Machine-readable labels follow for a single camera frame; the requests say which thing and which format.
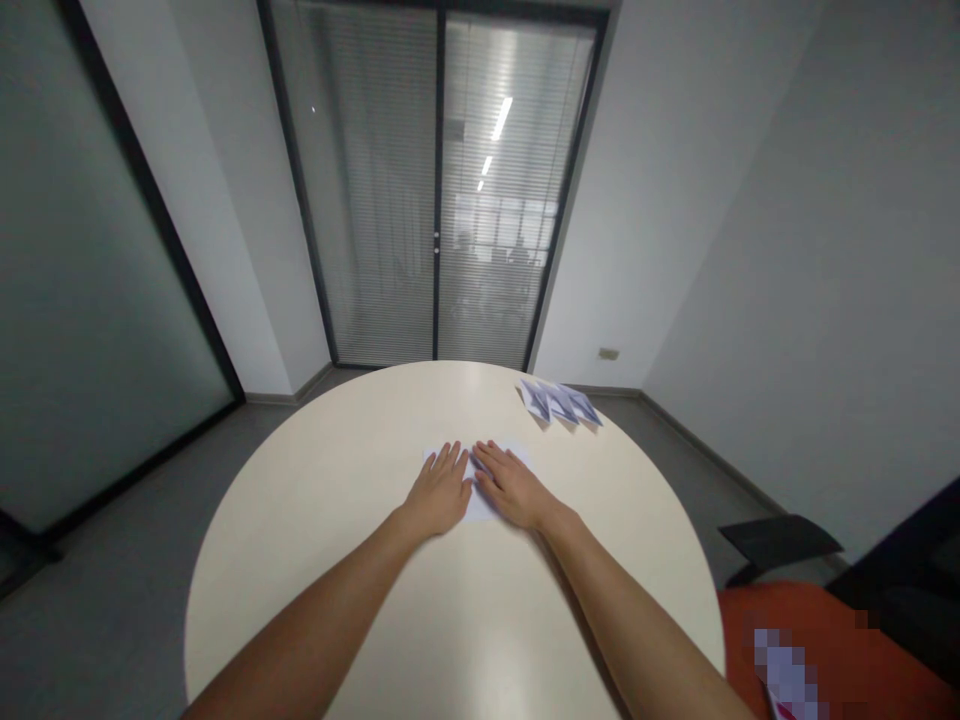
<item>round table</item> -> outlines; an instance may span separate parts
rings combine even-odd
[[[521,373],[424,362],[364,375],[299,410],[237,475],[207,531],[187,606],[193,700],[301,590],[407,495],[425,448],[493,438],[532,469],[724,672],[713,580],[663,476],[609,419],[541,427]],[[615,718],[550,567],[500,520],[424,545],[377,616],[330,718]]]

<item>orange chair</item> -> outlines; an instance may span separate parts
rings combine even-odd
[[[758,628],[788,630],[780,644],[804,648],[807,682],[829,703],[830,720],[960,717],[960,698],[947,683],[823,588],[776,582],[723,590],[719,598],[727,680],[758,718],[771,716],[754,668]]]

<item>white paper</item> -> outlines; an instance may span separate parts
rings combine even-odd
[[[527,467],[530,467],[530,456],[527,451],[517,445],[516,443],[501,443],[497,442],[497,445],[506,452],[507,450],[512,450],[513,454],[516,455],[523,461],[523,464]],[[427,448],[423,451],[423,459],[426,461],[430,457],[431,453],[437,453],[439,457],[442,446],[439,448]],[[493,477],[490,473],[473,454],[473,446],[467,448],[470,450],[470,458],[467,460],[467,469],[463,472],[463,481],[473,483],[473,494],[470,496],[470,502],[467,504],[467,512],[463,516],[462,522],[478,522],[480,520],[493,520],[494,518],[499,518],[500,513],[497,512],[496,508],[493,507],[493,504],[487,500],[486,496],[483,494],[483,491],[480,489],[480,486],[476,482],[477,470],[483,470],[488,475]]]
[[[603,425],[603,421],[600,419],[596,408],[593,407],[593,403],[590,402],[590,398],[579,390],[568,388],[566,385],[557,383],[557,387],[570,398],[570,402],[573,404],[573,410],[578,418],[586,420],[592,425]]]
[[[577,419],[576,410],[573,408],[573,403],[570,402],[569,395],[562,390],[558,390],[557,388],[553,387],[553,385],[547,385],[545,382],[541,382],[539,385],[547,394],[547,398],[550,402],[551,415],[561,417],[572,425],[580,424],[580,421]]]
[[[553,422],[553,415],[550,413],[550,400],[543,388],[534,385],[525,378],[520,378],[520,395],[523,397],[523,404],[531,415],[534,415],[546,423]]]

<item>glass door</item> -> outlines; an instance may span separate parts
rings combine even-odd
[[[422,5],[259,0],[331,357],[525,369],[608,13]]]
[[[526,366],[595,35],[447,15],[440,359]]]
[[[436,11],[273,0],[261,16],[331,355],[341,366],[430,360]]]

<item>ceiling light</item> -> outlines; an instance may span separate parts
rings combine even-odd
[[[513,105],[513,98],[503,99],[503,105],[500,106],[500,115],[497,117],[497,124],[493,128],[494,140],[500,139],[500,133],[503,132],[503,124],[507,121],[507,113],[510,112],[511,105]]]

